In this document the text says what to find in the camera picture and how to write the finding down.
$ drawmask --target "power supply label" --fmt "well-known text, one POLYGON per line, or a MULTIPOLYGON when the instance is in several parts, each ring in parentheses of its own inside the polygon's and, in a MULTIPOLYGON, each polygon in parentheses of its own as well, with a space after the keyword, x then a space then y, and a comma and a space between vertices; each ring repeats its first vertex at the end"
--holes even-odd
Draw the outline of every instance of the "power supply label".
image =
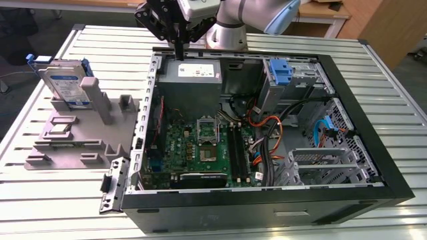
POLYGON ((213 64, 188 64, 183 63, 177 67, 179 77, 213 78, 213 64))

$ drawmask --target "green circuit board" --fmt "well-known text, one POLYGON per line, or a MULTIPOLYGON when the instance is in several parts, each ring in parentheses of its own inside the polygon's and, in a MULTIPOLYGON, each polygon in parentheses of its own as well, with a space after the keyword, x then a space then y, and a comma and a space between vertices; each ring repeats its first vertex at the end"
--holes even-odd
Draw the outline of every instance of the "green circuit board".
MULTIPOLYGON (((145 174, 152 189, 168 189, 171 177, 180 173, 221 173, 227 174, 227 187, 253 187, 255 179, 249 182, 232 181, 231 163, 228 153, 228 126, 219 126, 219 141, 216 145, 197 143, 196 124, 171 124, 165 135, 165 154, 161 160, 161 171, 145 174)), ((212 126, 200 125, 200 136, 208 137, 215 134, 212 126)), ((241 137, 248 140, 253 135, 249 127, 241 127, 241 137)))

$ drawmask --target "ram slot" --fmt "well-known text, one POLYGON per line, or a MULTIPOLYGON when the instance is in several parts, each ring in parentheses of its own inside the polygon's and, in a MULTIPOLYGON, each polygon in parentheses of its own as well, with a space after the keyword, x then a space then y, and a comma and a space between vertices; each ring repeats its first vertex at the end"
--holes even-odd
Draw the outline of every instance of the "ram slot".
POLYGON ((239 166, 239 177, 244 180, 248 177, 248 165, 240 127, 233 130, 233 146, 239 166))
POLYGON ((231 166, 231 178, 235 181, 239 177, 239 161, 235 145, 235 128, 231 126, 227 129, 227 141, 228 141, 228 154, 229 154, 229 166, 231 166))

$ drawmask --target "gray holder stand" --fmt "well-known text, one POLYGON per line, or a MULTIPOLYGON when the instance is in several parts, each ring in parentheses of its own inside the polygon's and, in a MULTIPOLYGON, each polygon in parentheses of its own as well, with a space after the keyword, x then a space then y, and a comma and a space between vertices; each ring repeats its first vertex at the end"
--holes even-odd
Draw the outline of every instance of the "gray holder stand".
POLYGON ((52 99, 54 108, 25 160, 26 170, 104 169, 129 157, 139 101, 131 95, 108 99, 98 80, 85 77, 80 87, 92 109, 69 109, 52 99))

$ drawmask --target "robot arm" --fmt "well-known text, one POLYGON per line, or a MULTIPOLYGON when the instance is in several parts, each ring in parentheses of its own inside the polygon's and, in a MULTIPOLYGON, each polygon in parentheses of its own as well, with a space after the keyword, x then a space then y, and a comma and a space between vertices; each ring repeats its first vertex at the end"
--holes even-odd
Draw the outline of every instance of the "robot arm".
POLYGON ((212 49, 241 50, 247 46, 245 26, 264 33, 284 32, 297 14, 300 0, 147 0, 135 12, 136 20, 184 59, 189 41, 207 33, 212 49))
POLYGON ((184 59, 189 41, 196 42, 216 23, 220 0, 147 0, 135 18, 159 40, 175 48, 175 57, 184 59))

